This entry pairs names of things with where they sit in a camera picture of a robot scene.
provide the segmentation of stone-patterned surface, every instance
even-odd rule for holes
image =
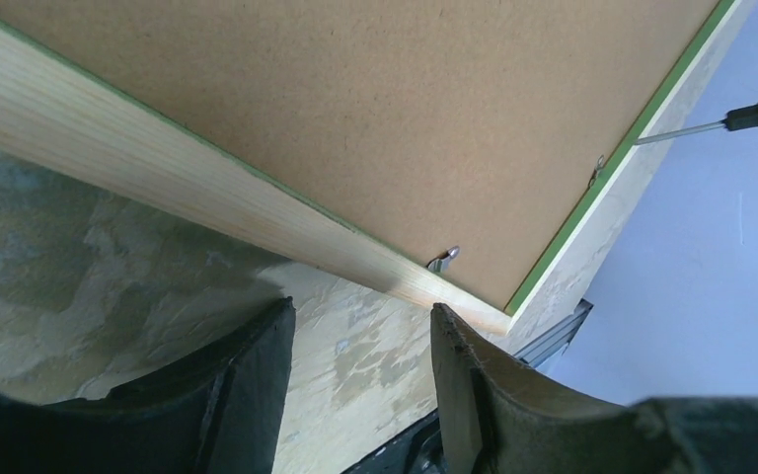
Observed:
[[[0,391],[103,397],[281,294],[275,472],[340,472],[434,408],[427,311],[0,153]]]

